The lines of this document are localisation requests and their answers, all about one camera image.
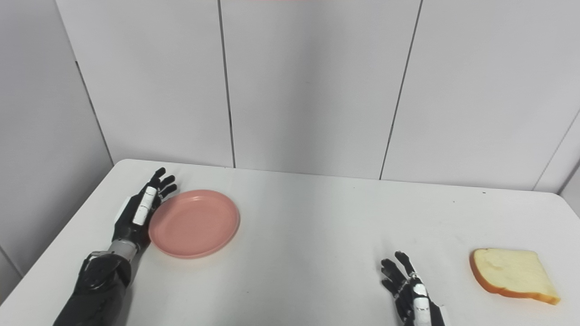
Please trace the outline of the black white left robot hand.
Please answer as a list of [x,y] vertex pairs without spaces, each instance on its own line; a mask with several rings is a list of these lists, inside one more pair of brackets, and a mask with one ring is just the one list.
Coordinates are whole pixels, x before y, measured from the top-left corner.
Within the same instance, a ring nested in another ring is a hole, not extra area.
[[175,176],[166,175],[164,167],[158,169],[137,194],[129,197],[116,220],[112,241],[128,241],[137,252],[147,247],[151,217],[176,190]]

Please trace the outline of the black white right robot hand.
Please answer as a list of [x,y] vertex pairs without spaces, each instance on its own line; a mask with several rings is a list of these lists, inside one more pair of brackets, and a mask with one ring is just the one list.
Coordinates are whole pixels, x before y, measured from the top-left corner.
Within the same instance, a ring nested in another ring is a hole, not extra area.
[[445,326],[441,306],[432,301],[422,278],[415,270],[409,256],[398,250],[394,257],[403,266],[402,272],[391,259],[381,260],[381,285],[394,300],[398,317],[404,326]]

